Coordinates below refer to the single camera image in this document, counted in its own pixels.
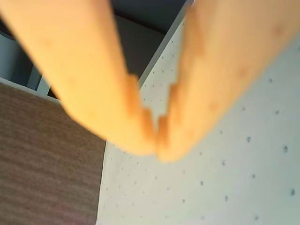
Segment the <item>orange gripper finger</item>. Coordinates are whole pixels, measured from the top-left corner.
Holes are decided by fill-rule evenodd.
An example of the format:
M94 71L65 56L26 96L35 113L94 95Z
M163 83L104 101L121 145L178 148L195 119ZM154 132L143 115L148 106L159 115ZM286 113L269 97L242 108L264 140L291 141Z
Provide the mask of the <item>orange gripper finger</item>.
M157 157L183 157L299 32L297 0L197 0L188 8L178 81L158 120Z
M128 153L154 154L151 112L109 1L3 0L0 15L74 121Z

